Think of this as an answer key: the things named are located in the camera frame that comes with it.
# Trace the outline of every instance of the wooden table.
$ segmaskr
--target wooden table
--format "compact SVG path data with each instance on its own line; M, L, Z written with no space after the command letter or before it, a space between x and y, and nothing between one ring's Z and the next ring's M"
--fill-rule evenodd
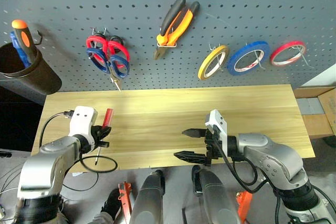
M119 169L187 165L173 153L183 150L205 153L205 144L203 139L181 132L205 128L205 115L213 109L218 109L227 121L230 135L263 133L294 148L301 157L314 157L290 85L55 93L47 96L32 154L38 150L44 122L51 115L78 105L98 111L96 125L102 124L106 108L114 109L112 132L104 139L110 142L110 147L103 148L101 153L114 158ZM62 116L53 119L46 128L43 143L67 135L69 122ZM95 168L108 169L111 165L100 159ZM72 171L84 168L77 164Z

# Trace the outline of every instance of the gray pegboard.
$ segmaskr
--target gray pegboard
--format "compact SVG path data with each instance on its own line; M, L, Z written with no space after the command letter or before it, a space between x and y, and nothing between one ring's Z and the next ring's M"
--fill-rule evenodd
M131 72L123 89L165 89L290 83L302 85L335 60L335 0L187 0L199 1L200 12L178 46L164 59L153 60L156 35L175 0L0 0L0 41L9 41L11 21L21 18L44 34L39 49L63 81L61 91L114 90L109 78L85 54L89 27L107 27L125 39ZM278 68L267 61L266 70L231 76L226 69L211 78L197 78L198 68L212 46L226 44L230 56L246 43L265 40L271 51L303 40L306 59ZM7 87L14 90L18 82Z

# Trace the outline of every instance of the gray floor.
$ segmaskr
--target gray floor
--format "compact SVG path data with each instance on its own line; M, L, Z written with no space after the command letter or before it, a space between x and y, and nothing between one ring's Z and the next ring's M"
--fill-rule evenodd
M336 152L334 148L327 146L323 140L312 141L316 158L304 159L304 167L310 176L312 184L322 188L332 200L336 200ZM16 165L23 163L25 158L2 158L0 159L0 178ZM192 166L163 168L166 178L166 194L163 198L164 205L164 223L178 224L182 223L181 209L186 208L186 216L189 224L207 223L202 201L196 198L192 193L191 183ZM243 178L251 176L247 165L240 164L237 169ZM228 169L224 165L213 165L211 170L222 180L232 197L237 191L242 189L234 180ZM118 183L128 181L132 183L133 192L136 195L147 175L153 169L134 169L118 170L109 174L101 174L97 185L86 192L76 192L63 188L61 194L67 198L64 204L64 213L70 219L71 223L87 223L100 211L101 206L106 200L109 192L118 186ZM4 183L7 175L0 180ZM81 174L72 177L68 174L65 178L65 184L78 189L85 189L92 185L96 175L92 173ZM16 187L18 177L14 179L7 188ZM13 216L16 203L16 190L9 191L0 196L0 205L6 210L6 219ZM250 223L274 223L274 210L276 199L272 194L269 185L265 185L258 193L254 195L248 220ZM280 223L287 223L283 207L280 208Z

